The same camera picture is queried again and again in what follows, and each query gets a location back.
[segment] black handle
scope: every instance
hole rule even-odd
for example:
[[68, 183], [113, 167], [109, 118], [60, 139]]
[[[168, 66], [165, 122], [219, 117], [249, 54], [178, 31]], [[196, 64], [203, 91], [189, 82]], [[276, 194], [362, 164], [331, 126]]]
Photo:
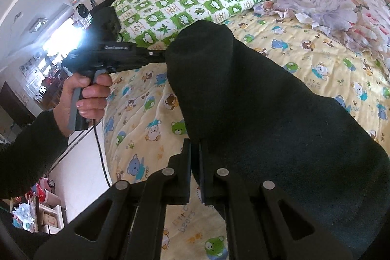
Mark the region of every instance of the black handle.
[[[106, 70], [98, 70], [98, 71], [83, 71], [80, 72], [83, 76], [88, 76], [91, 79], [91, 84], [96, 82], [96, 78], [100, 75], [106, 73]], [[77, 110], [76, 102], [84, 99], [83, 97], [83, 89], [76, 88], [73, 91], [72, 102], [71, 102], [71, 111], [69, 115], [69, 125], [68, 129], [71, 131], [82, 131], [87, 130], [89, 127], [89, 120], [82, 117]]]

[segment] floral pillow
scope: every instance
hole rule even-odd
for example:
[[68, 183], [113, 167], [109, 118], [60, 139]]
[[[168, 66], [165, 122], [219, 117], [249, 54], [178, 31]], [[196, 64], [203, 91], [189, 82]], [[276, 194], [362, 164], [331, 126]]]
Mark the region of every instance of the floral pillow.
[[274, 0], [254, 7], [260, 14], [296, 17], [354, 52], [371, 52], [390, 69], [390, 10], [384, 0]]

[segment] toy car wheel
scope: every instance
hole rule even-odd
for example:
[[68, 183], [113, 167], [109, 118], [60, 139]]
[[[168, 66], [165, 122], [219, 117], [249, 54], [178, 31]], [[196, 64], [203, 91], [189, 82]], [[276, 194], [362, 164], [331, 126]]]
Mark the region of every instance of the toy car wheel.
[[55, 183], [53, 180], [48, 180], [48, 186], [52, 189], [55, 186]]

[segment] hand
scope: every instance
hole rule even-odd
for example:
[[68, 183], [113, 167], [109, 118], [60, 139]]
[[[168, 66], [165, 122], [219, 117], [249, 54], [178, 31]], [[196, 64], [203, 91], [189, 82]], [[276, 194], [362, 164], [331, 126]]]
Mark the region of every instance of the hand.
[[76, 107], [82, 117], [98, 121], [104, 116], [104, 108], [107, 104], [106, 98], [110, 95], [112, 79], [108, 74], [101, 74], [97, 77], [95, 84], [89, 86], [90, 82], [88, 77], [78, 73], [73, 74], [64, 82], [60, 102], [54, 108], [53, 114], [58, 128], [65, 137], [69, 137], [73, 132], [68, 129], [68, 123], [72, 95], [75, 88], [85, 87], [83, 89], [83, 97], [85, 99], [76, 103]]

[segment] wrist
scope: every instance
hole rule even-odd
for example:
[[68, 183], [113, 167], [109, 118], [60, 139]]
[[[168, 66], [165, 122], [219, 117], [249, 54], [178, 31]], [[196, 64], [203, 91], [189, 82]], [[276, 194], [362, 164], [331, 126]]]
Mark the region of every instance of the wrist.
[[58, 129], [65, 137], [68, 138], [73, 133], [73, 131], [68, 129], [69, 118], [65, 118], [65, 115], [66, 112], [61, 109], [60, 105], [57, 105], [53, 109], [53, 116]]

